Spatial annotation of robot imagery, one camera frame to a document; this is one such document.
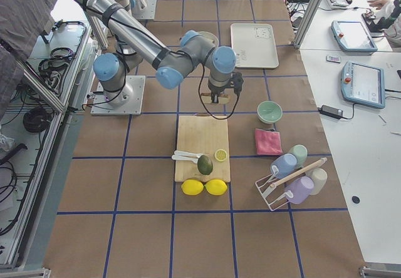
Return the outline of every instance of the blue joint cap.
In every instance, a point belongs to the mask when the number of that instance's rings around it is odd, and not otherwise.
[[[120,62],[111,53],[101,54],[93,63],[93,70],[100,81],[112,79],[118,72]]]
[[[190,30],[190,31],[186,32],[183,35],[183,37],[181,38],[180,45],[181,46],[186,45],[189,40],[191,40],[193,37],[198,36],[198,35],[200,35],[200,34],[195,32],[195,31],[193,31],[193,30]]]
[[[228,46],[220,46],[213,53],[213,65],[221,73],[232,73],[236,67],[236,54]]]
[[[177,87],[184,80],[182,74],[171,67],[160,67],[156,72],[156,78],[157,81],[167,89]]]
[[[137,4],[137,0],[130,0],[131,4],[131,9],[135,8],[135,5]]]

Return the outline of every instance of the wooden cutting board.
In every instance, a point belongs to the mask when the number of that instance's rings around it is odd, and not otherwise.
[[[214,152],[222,148],[229,154],[227,120],[216,120],[211,116],[179,116],[177,150],[208,155],[213,162],[213,172],[202,175],[191,161],[175,161],[176,182],[194,178],[202,182],[221,179],[230,182],[230,159],[218,162]]]

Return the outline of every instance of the red cloth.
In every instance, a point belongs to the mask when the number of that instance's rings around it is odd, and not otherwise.
[[[256,153],[258,155],[281,155],[279,132],[255,129]]]

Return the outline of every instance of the black round object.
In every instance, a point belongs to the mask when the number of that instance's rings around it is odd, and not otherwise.
[[[355,204],[358,204],[359,202],[361,202],[361,200],[356,195],[354,195],[352,197],[352,202],[354,202]]]
[[[28,132],[39,133],[49,127],[51,115],[43,107],[36,107],[24,114],[23,125]]]

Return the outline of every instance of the lemon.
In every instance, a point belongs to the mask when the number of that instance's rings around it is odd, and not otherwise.
[[[195,179],[188,179],[181,185],[182,192],[186,195],[198,195],[203,191],[203,183]]]
[[[210,175],[213,171],[213,162],[208,156],[202,155],[198,159],[197,167],[201,174]]]
[[[225,150],[223,150],[222,148],[220,148],[214,152],[214,158],[216,158],[216,160],[219,162],[226,161],[227,157],[228,157],[228,153]]]
[[[211,195],[222,195],[228,187],[223,180],[212,179],[205,184],[205,188]]]

